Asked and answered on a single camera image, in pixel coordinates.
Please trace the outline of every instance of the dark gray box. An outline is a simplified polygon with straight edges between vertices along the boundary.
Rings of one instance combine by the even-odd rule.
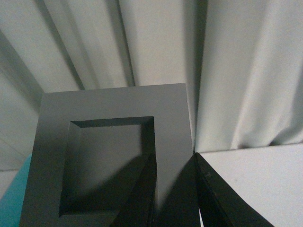
[[[200,226],[185,84],[45,94],[20,226],[109,226],[152,153],[157,225]]]

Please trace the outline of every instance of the white curtain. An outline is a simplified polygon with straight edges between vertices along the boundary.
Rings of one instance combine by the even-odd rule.
[[[186,83],[196,152],[299,143],[302,66],[300,0],[1,0],[0,170],[79,89]]]

